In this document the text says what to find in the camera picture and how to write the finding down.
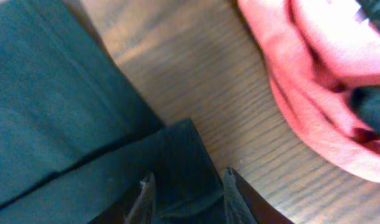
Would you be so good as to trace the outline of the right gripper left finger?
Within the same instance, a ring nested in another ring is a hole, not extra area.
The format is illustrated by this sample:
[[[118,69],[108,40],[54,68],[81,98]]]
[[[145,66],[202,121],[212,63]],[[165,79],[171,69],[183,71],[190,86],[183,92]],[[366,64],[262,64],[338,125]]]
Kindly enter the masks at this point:
[[[149,173],[89,224],[152,224],[155,210],[156,181]]]

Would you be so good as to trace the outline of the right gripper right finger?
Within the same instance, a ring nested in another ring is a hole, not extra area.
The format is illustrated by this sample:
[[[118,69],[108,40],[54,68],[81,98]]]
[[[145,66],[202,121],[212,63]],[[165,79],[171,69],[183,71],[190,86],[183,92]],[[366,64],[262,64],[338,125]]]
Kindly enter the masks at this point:
[[[293,224],[264,199],[234,168],[224,175],[224,205],[229,224]]]

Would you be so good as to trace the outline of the black t-shirt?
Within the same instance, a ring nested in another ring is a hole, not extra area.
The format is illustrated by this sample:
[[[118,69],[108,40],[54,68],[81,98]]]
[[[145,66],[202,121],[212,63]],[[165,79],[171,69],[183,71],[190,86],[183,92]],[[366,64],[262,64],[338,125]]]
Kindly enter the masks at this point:
[[[149,222],[225,222],[190,119],[166,126],[63,2],[0,2],[0,223],[111,223],[146,176]]]

